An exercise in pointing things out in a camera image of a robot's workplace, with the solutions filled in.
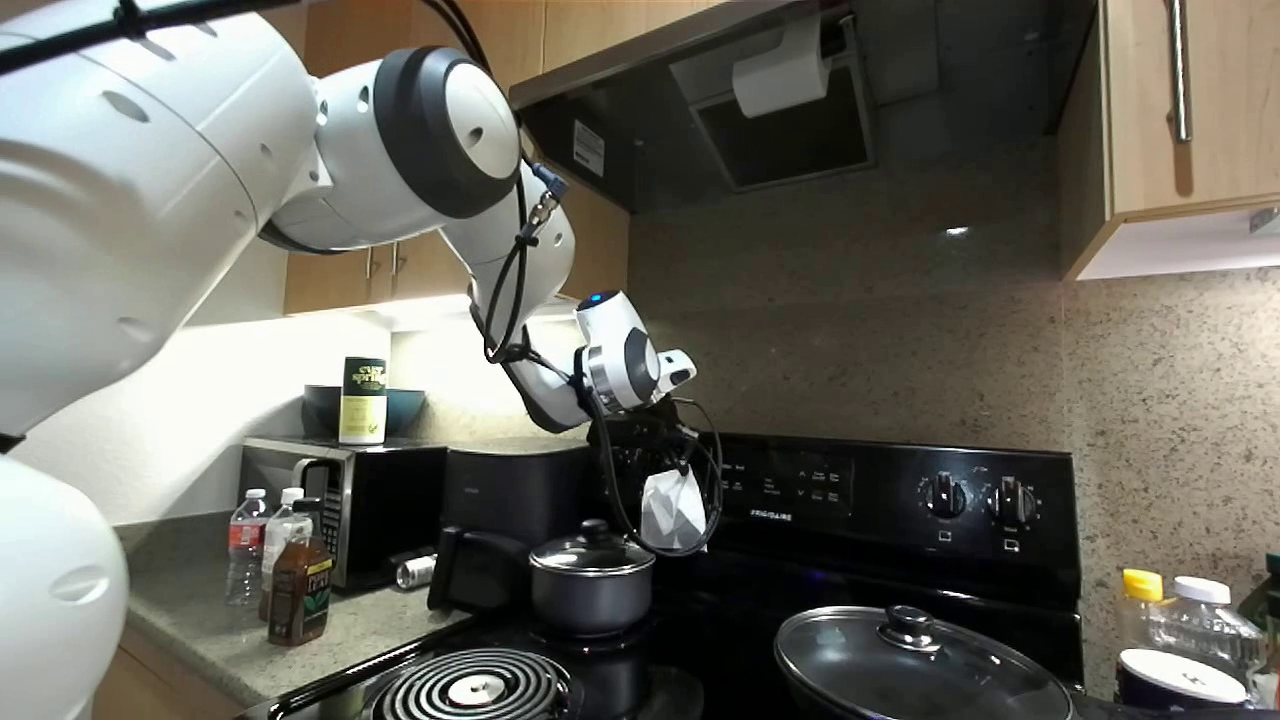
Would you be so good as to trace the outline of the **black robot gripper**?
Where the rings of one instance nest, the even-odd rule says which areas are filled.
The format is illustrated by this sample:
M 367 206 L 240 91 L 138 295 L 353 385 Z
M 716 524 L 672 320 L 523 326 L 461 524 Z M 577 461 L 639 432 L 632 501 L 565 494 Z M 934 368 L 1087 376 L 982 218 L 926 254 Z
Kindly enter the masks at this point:
M 597 418 L 588 432 L 612 492 L 638 494 L 655 470 L 687 470 L 699 492 L 716 486 L 716 435 L 679 414 L 677 400 Z

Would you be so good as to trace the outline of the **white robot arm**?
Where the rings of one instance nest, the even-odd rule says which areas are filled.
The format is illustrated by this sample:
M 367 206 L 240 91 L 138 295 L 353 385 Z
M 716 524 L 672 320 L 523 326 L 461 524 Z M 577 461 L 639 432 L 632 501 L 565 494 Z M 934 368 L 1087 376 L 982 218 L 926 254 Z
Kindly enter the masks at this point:
M 621 291 L 586 342 L 533 347 L 577 231 L 486 61 L 393 49 L 331 74 L 264 21 L 275 0 L 0 0 L 0 435 L 133 376 L 235 254 L 345 254 L 435 231 L 486 353 L 528 414 L 621 418 L 698 376 Z

